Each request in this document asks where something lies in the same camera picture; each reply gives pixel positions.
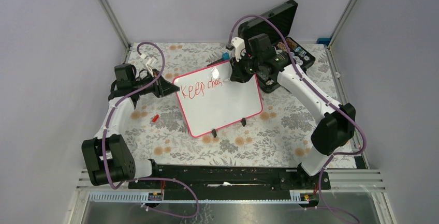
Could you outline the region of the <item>red marker cap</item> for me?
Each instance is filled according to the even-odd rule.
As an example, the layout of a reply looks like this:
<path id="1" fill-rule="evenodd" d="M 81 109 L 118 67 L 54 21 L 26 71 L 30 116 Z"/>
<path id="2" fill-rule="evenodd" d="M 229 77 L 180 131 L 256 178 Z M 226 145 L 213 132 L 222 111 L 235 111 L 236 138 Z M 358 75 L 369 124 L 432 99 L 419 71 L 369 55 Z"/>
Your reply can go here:
<path id="1" fill-rule="evenodd" d="M 159 118 L 159 115 L 158 114 L 155 115 L 152 119 L 152 122 L 155 123 L 158 120 L 158 118 Z"/>

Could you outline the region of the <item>pink framed whiteboard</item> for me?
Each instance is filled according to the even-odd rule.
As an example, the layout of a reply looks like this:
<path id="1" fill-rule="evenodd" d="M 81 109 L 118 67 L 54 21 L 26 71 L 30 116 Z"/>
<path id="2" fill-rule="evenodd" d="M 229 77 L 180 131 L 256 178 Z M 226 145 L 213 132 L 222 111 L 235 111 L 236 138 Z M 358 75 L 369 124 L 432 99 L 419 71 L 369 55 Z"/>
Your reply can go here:
<path id="1" fill-rule="evenodd" d="M 253 76 L 246 83 L 223 82 L 231 72 L 230 62 L 224 61 L 174 78 L 173 84 L 180 88 L 177 100 L 192 137 L 262 112 L 257 78 Z"/>

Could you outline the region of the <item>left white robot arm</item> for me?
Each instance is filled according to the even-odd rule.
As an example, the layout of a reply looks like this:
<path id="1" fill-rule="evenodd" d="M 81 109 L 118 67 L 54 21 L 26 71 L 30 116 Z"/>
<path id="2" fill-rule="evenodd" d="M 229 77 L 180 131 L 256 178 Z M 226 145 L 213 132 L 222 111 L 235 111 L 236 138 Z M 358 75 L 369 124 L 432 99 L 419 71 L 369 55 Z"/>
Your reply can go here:
<path id="1" fill-rule="evenodd" d="M 128 121 L 140 96 L 152 93 L 161 98 L 180 88 L 159 75 L 157 69 L 147 70 L 141 79 L 136 77 L 137 71 L 132 64 L 117 65 L 114 71 L 106 118 L 95 137 L 81 145 L 90 181 L 92 185 L 100 186 L 141 178 L 147 188 L 155 188 L 161 177 L 154 170 L 155 161 L 136 161 L 126 144 Z"/>

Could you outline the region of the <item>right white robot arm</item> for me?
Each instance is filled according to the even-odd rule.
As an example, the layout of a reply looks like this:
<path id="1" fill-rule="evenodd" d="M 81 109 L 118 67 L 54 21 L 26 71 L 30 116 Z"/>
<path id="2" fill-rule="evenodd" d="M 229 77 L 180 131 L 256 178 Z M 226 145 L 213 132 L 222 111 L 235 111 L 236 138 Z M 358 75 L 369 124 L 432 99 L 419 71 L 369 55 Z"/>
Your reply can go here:
<path id="1" fill-rule="evenodd" d="M 353 137 L 355 108 L 329 97 L 305 74 L 291 53 L 278 52 L 266 34 L 256 35 L 248 42 L 230 38 L 226 48 L 234 53 L 230 59 L 231 81 L 245 83 L 253 76 L 266 77 L 292 93 L 312 115 L 317 124 L 311 135 L 312 148 L 297 174 L 299 186 L 311 188 L 334 151 Z"/>

